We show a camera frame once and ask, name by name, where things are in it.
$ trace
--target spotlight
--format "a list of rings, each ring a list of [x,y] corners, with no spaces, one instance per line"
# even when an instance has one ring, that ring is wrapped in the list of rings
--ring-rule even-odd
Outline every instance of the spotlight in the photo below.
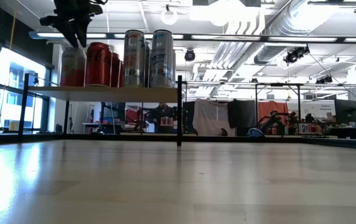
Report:
[[[301,59],[304,55],[309,54],[309,47],[296,47],[293,51],[288,52],[287,56],[283,58],[287,64],[296,63],[299,59]]]
[[[326,83],[332,83],[333,78],[331,75],[328,75],[326,77],[322,77],[316,80],[316,84],[326,84]]]
[[[191,61],[195,60],[195,58],[196,58],[196,55],[195,55],[195,52],[193,51],[193,49],[188,49],[185,54],[185,61],[191,62]]]

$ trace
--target desk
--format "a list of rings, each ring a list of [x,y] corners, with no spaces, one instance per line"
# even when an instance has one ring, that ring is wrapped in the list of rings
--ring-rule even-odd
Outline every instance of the desk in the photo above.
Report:
[[[338,138],[356,139],[356,128],[331,128],[330,134]]]

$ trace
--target soda can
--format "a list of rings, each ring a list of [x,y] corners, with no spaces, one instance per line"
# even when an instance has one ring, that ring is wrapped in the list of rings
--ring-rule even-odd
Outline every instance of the soda can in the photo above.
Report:
[[[120,77],[120,59],[117,53],[111,54],[111,76],[110,76],[110,87],[119,86]]]
[[[145,35],[129,30],[124,37],[125,86],[144,86]]]
[[[84,86],[85,52],[76,47],[67,47],[62,54],[60,86]]]
[[[171,87],[172,76],[172,33],[157,30],[153,33],[151,55],[152,87]]]
[[[85,86],[110,86],[111,52],[109,45],[92,43],[87,50]]]
[[[145,88],[149,88],[150,51],[149,42],[145,42]]]

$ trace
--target red can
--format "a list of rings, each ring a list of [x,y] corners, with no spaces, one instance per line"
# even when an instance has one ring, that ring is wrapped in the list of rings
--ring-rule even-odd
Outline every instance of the red can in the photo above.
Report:
[[[92,43],[87,50],[85,86],[110,86],[111,52],[109,45]]]
[[[111,78],[110,78],[110,87],[118,87],[119,76],[120,76],[120,59],[118,54],[111,54]]]
[[[119,87],[124,87],[125,74],[126,74],[126,70],[124,69],[124,63],[120,61]]]

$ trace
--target silver can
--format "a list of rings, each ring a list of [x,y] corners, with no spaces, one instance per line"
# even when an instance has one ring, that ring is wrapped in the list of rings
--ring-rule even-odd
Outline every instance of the silver can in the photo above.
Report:
[[[172,76],[172,34],[168,30],[153,33],[151,55],[152,87],[170,88]]]
[[[144,86],[145,36],[138,30],[129,30],[124,37],[124,86]]]
[[[86,61],[83,50],[67,47],[62,54],[60,86],[84,86]]]
[[[150,73],[150,52],[151,49],[149,47],[149,42],[145,42],[145,88],[150,87],[150,79],[149,79],[149,73]]]

